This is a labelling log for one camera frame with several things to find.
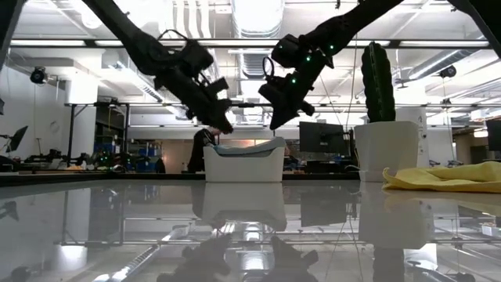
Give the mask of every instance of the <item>ceiling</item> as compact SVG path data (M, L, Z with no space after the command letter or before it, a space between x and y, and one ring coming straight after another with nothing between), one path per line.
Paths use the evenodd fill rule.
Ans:
M166 5L172 1L172 9L166 9ZM208 23L203 23L202 4L208 1ZM267 13L270 9L265 0L254 1L255 5L247 10L247 16L251 20L259 21L256 24L265 24L271 15ZM182 25L186 35L192 37L196 34L207 36L210 33L212 38L235 38L232 23L232 8L230 0L149 0L149 1L127 1L121 0L125 4L133 5L130 10L140 10L143 21L141 28L153 35L160 34L159 29L169 25L171 20L174 27L182 30ZM332 16L346 13L355 7L356 0L343 0L341 7L335 9L336 1L327 0L285 0L283 9L283 20L277 38L285 34L308 33L318 24ZM23 8L23 13L18 23L14 38L53 38L53 39L112 39L113 34L103 25L97 28L89 28L89 24L82 22L85 11L82 10L81 2L78 0L29 0ZM474 21L466 14L452 12L452 6L447 1L439 0L405 0L402 4L373 22L368 27L357 34L357 39L440 39L440 40L460 40L477 39L481 36L480 31ZM85 58L96 56L95 50L89 49L13 49L14 53L24 57L68 57L85 66ZM114 61L128 62L128 56L123 49L103 50L103 65L101 68L91 68L101 81L105 81L99 88L102 96L116 96L119 100L126 102L151 103L153 100L145 95L135 83L131 83L128 76L124 76L117 70L110 69L108 65ZM218 73L224 76L229 83L228 96L232 98L248 99L259 98L258 87L262 81L246 81L247 78L241 74L239 66L238 49L215 49L214 54L218 62ZM246 49L246 52L253 52L253 49ZM406 71L412 70L444 52L440 49L388 49L387 54L391 66L395 72L395 78L405 78ZM325 68L321 76L315 82L315 89L311 91L306 100L310 103L350 103L353 101L363 103L363 83L362 73L359 67L362 64L361 55L363 49L345 49L334 57L335 68ZM477 85L497 79L501 65L497 63L498 57L492 50L481 50L473 52L471 56L465 57L454 63L458 74L454 78L442 78L438 76L427 76L417 81L406 83L408 88L395 88L395 98L397 103L440 103L444 97L454 96L455 93L474 89ZM285 73L290 70L276 70L277 73ZM167 100L175 101L173 95L161 93ZM493 83L492 87L466 95L462 99L453 99L453 103L476 103L487 101L497 103L498 95L501 94L501 82ZM136 113L159 114L158 109L135 109Z

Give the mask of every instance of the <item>yellow towel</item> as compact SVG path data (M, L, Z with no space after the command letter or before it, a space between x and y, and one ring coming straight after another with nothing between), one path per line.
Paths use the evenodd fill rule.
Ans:
M383 176L384 189L501 193L501 163L495 161L457 168L407 168L395 176L386 168Z

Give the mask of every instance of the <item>ceiling duct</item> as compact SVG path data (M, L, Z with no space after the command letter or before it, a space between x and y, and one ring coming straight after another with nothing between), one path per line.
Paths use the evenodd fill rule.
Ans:
M484 35L477 35L473 37L476 40L485 40ZM407 79L402 79L403 82L407 81L415 81L432 74L436 74L439 71L445 69L448 66L453 65L480 50L445 50L437 54L436 56L431 57L429 60L424 63L415 66L410 69L407 73Z
M231 0L236 38L278 38L283 20L284 0ZM263 78L265 54L239 54L240 69L248 78Z

